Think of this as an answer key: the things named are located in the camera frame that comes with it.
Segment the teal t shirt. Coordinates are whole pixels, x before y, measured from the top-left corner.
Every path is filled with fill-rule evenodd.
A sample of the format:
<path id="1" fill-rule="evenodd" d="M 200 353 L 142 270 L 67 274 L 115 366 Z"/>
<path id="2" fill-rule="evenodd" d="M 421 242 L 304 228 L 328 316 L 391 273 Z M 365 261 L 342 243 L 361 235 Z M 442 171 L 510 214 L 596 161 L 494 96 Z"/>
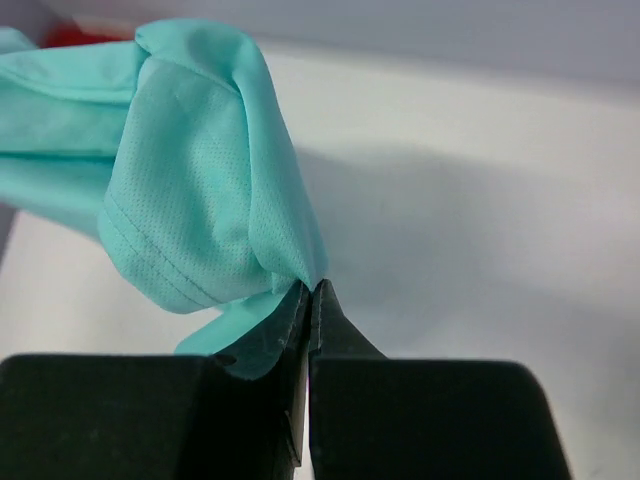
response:
<path id="1" fill-rule="evenodd" d="M 1 33 L 1 199 L 96 239 L 161 308 L 217 308 L 177 352 L 214 354 L 327 258 L 265 59 L 197 19 L 39 49 Z"/>

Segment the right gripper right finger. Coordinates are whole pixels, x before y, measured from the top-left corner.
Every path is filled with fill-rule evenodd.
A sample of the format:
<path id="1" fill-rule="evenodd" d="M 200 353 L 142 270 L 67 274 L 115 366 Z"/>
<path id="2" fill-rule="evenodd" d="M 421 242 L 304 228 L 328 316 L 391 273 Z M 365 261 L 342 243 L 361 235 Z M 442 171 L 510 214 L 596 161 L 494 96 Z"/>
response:
<path id="1" fill-rule="evenodd" d="M 567 479 L 547 397 L 524 365 L 392 359 L 312 296 L 309 445 L 318 479 Z"/>

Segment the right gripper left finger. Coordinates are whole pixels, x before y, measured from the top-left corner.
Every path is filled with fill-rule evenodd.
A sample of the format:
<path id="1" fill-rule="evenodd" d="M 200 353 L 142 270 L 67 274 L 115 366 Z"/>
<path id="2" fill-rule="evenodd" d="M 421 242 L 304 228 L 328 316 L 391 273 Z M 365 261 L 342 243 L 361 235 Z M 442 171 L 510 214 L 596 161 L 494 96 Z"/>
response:
<path id="1" fill-rule="evenodd" d="M 211 355 L 1 364 L 5 479 L 289 479 L 302 460 L 310 293 Z"/>

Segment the orange t shirt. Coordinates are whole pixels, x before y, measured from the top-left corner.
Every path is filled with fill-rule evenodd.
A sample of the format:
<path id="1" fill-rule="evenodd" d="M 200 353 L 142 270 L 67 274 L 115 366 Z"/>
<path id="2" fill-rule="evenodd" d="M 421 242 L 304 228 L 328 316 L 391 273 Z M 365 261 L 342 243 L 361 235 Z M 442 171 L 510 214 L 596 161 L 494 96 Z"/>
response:
<path id="1" fill-rule="evenodd" d="M 124 40 L 124 37 L 117 35 L 85 31 L 75 24 L 61 24 L 54 27 L 45 36 L 43 47 L 61 48 L 118 42 Z"/>

